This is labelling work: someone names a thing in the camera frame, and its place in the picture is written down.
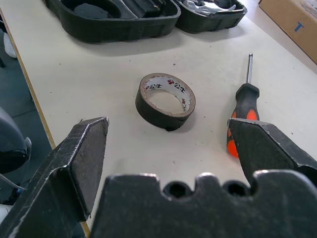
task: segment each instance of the table surface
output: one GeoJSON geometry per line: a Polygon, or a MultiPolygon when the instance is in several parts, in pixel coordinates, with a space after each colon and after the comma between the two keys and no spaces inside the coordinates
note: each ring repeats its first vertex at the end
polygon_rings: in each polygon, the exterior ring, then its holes
{"type": "Polygon", "coordinates": [[[0,0],[0,6],[51,143],[59,144],[81,119],[109,117],[97,201],[110,174],[154,173],[161,186],[182,180],[194,187],[203,172],[221,183],[246,182],[226,152],[226,123],[245,82],[249,52],[261,120],[317,158],[316,75],[246,17],[218,32],[192,35],[175,28],[161,38],[91,45],[69,36],[39,0],[0,0]],[[194,113],[176,131],[157,128],[136,111],[140,80],[153,72],[182,79],[196,96],[194,113]]]}

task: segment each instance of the tool case compartment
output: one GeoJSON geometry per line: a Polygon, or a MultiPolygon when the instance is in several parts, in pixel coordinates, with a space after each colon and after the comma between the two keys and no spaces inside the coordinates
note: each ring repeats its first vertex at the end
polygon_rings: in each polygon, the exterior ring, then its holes
{"type": "Polygon", "coordinates": [[[180,16],[172,0],[42,1],[68,34],[91,43],[168,35],[180,16]]]}
{"type": "Polygon", "coordinates": [[[200,33],[204,31],[218,31],[225,28],[235,27],[247,13],[247,9],[237,0],[215,0],[219,7],[229,8],[236,5],[233,11],[220,11],[209,16],[202,15],[190,10],[182,2],[175,0],[181,9],[181,15],[176,23],[176,27],[188,33],[200,33]]]}

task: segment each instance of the screwdriver handle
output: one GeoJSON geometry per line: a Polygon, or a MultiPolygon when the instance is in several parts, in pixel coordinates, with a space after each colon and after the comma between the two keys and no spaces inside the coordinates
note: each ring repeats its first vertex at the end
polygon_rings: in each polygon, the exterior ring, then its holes
{"type": "MultiPolygon", "coordinates": [[[[237,105],[233,111],[232,118],[243,118],[249,120],[260,120],[257,110],[257,99],[260,96],[260,91],[257,87],[250,83],[242,84],[236,93],[237,105]]],[[[230,129],[227,133],[227,149],[228,152],[238,158],[238,152],[234,143],[230,129]]]]}

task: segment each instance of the roll of tape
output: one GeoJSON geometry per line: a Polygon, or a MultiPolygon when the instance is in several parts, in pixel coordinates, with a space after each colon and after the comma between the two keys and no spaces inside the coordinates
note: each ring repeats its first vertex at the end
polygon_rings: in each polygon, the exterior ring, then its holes
{"type": "Polygon", "coordinates": [[[152,73],[140,83],[135,99],[139,114],[152,125],[172,131],[180,128],[194,111],[196,99],[193,91],[179,78],[165,73],[152,73]],[[150,102],[147,92],[164,90],[174,95],[183,106],[182,113],[171,113],[156,107],[150,102]]]}

